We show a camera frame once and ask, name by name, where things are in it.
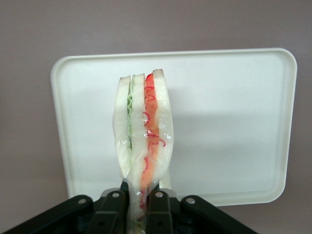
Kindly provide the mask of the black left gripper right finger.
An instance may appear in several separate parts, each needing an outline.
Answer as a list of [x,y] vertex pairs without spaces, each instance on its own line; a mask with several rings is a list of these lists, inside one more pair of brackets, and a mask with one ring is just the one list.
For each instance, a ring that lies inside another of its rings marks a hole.
[[146,216],[147,234],[173,234],[173,218],[170,198],[176,193],[171,189],[154,189],[148,197]]

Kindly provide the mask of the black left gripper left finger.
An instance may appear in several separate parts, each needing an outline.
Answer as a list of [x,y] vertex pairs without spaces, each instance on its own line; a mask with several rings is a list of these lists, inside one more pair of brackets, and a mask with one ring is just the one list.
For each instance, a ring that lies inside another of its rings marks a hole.
[[129,205],[128,184],[102,192],[95,202],[95,213],[91,219],[92,234],[124,234],[127,226]]

